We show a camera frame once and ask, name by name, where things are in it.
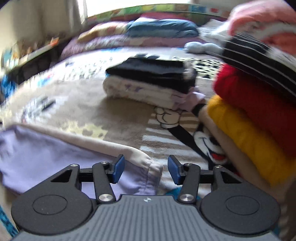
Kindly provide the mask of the lavender sweatpants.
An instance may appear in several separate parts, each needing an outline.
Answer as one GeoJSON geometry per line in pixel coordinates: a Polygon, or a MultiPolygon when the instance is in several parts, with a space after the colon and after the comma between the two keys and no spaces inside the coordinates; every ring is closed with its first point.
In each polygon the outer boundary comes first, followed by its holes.
{"type": "Polygon", "coordinates": [[[10,126],[1,132],[3,185],[22,194],[63,168],[78,164],[91,168],[99,162],[125,157],[125,170],[112,185],[116,198],[156,195],[163,166],[144,152],[125,145],[37,126],[10,126]]]}

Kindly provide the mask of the Mickey Mouse fleece blanket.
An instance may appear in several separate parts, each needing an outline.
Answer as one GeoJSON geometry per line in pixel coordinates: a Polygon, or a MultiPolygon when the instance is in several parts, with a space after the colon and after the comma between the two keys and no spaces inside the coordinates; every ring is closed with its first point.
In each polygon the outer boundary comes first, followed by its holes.
{"type": "Polygon", "coordinates": [[[199,92],[206,100],[213,96],[212,84],[222,64],[215,57],[175,48],[92,51],[67,58],[19,85],[1,106],[1,132],[14,125],[37,126],[136,148],[163,166],[156,194],[175,189],[167,170],[170,155],[203,170],[228,165],[224,150],[198,119],[203,105],[188,112],[106,95],[106,69],[138,56],[190,62],[198,73],[199,92]]]}

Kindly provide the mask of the white folded garment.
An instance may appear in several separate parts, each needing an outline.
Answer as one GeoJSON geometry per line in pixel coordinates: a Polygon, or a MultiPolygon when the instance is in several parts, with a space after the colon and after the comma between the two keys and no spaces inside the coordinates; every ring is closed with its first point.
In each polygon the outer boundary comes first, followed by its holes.
{"type": "Polygon", "coordinates": [[[108,97],[127,98],[172,110],[191,112],[197,104],[206,103],[206,96],[196,86],[191,87],[188,93],[180,93],[170,88],[109,75],[103,81],[103,89],[108,97]]]}

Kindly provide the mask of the yellow folded garment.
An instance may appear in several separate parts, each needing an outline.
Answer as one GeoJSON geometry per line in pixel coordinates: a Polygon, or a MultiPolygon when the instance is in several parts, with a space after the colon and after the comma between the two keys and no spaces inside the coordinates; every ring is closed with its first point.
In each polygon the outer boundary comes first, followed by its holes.
{"type": "Polygon", "coordinates": [[[246,154],[260,176],[271,186],[295,178],[295,158],[289,159],[266,132],[257,128],[243,111],[214,95],[207,112],[217,127],[246,154]]]}

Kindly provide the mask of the black folded garment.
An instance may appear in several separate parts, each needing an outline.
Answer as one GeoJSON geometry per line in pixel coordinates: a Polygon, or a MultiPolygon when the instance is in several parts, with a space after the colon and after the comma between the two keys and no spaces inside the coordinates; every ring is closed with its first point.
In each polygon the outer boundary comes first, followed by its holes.
{"type": "Polygon", "coordinates": [[[195,87],[197,71],[187,62],[130,57],[106,69],[108,75],[145,82],[188,93],[195,87]]]}

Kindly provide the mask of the red folded garment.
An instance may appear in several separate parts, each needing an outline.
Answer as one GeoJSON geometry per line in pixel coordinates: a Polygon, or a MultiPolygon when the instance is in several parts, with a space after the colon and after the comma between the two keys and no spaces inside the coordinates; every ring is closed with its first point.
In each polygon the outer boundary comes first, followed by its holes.
{"type": "Polygon", "coordinates": [[[288,157],[295,157],[295,107],[270,85],[224,64],[217,74],[214,91],[227,104],[242,110],[288,157]]]}

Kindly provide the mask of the light blue plush toy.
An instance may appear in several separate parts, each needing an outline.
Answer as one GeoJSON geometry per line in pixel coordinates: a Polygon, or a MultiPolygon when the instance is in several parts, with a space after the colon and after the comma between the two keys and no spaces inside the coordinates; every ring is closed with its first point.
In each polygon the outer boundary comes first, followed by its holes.
{"type": "Polygon", "coordinates": [[[223,53],[223,48],[213,43],[188,42],[184,45],[184,50],[187,53],[212,56],[220,56],[223,53]]]}

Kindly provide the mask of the purple quilt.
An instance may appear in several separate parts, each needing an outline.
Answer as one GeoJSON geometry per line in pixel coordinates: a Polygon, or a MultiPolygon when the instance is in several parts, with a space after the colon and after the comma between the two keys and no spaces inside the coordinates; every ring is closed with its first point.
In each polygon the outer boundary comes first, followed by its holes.
{"type": "Polygon", "coordinates": [[[141,37],[133,38],[126,35],[113,35],[98,37],[88,42],[79,42],[77,38],[72,39],[63,49],[60,59],[64,60],[73,55],[100,49],[114,49],[122,47],[183,47],[188,42],[205,43],[199,37],[192,38],[161,38],[141,37]]]}

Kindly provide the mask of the blue plastic bag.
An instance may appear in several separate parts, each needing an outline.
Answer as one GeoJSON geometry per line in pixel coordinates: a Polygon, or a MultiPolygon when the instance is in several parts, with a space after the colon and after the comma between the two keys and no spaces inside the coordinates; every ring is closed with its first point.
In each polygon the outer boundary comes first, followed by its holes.
{"type": "Polygon", "coordinates": [[[12,81],[7,75],[3,75],[1,78],[1,93],[4,98],[7,99],[14,94],[17,89],[17,84],[12,81]]]}

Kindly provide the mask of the dark side desk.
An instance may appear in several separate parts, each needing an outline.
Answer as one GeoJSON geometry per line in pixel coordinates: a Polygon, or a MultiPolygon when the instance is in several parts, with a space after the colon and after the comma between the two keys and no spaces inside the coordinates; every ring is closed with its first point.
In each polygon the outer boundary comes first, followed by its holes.
{"type": "Polygon", "coordinates": [[[13,68],[5,66],[5,59],[12,56],[12,49],[1,52],[1,77],[8,75],[16,83],[22,83],[35,74],[43,72],[59,62],[69,39],[59,40],[57,44],[47,45],[18,60],[13,68]]]}

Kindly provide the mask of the yellow patterned pillow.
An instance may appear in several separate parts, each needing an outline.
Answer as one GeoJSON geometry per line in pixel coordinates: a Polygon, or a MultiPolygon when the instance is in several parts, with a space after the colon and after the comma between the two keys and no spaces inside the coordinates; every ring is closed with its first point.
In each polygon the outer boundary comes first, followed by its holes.
{"type": "Polygon", "coordinates": [[[86,43],[98,37],[114,36],[125,34],[129,22],[108,22],[95,25],[90,30],[81,33],[77,39],[78,43],[86,43]]]}

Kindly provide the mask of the white cream bedding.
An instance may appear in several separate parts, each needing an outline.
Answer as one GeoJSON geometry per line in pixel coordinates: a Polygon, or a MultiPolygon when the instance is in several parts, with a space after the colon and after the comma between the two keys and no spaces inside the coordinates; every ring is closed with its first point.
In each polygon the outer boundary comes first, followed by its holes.
{"type": "Polygon", "coordinates": [[[221,45],[225,40],[229,40],[231,36],[228,33],[230,24],[228,21],[222,22],[211,19],[206,24],[198,28],[199,38],[207,43],[221,45]]]}

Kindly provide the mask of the grey curtain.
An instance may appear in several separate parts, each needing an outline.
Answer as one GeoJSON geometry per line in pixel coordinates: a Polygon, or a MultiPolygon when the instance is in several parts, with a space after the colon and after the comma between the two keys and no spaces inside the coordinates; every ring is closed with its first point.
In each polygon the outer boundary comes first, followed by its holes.
{"type": "Polygon", "coordinates": [[[88,17],[86,0],[74,0],[74,6],[78,11],[81,23],[84,23],[88,17]]]}

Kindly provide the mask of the colourful alphabet play mat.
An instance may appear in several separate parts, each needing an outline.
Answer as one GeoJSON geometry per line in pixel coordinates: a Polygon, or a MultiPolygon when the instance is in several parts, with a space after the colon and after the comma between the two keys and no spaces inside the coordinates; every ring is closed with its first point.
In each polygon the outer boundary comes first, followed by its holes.
{"type": "Polygon", "coordinates": [[[106,11],[89,16],[86,18],[86,21],[90,23],[131,21],[140,17],[142,14],[150,17],[153,15],[167,16],[173,14],[198,23],[210,18],[225,20],[228,18],[230,12],[214,6],[203,6],[201,4],[148,4],[106,11]]]}

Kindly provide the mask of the pink rolled quilt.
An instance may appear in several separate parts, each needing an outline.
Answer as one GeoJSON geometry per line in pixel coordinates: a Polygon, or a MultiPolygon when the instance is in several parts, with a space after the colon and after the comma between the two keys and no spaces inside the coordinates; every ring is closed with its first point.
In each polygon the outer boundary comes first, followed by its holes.
{"type": "Polygon", "coordinates": [[[248,33],[295,55],[295,10],[285,1],[249,1],[233,8],[228,34],[248,33]]]}

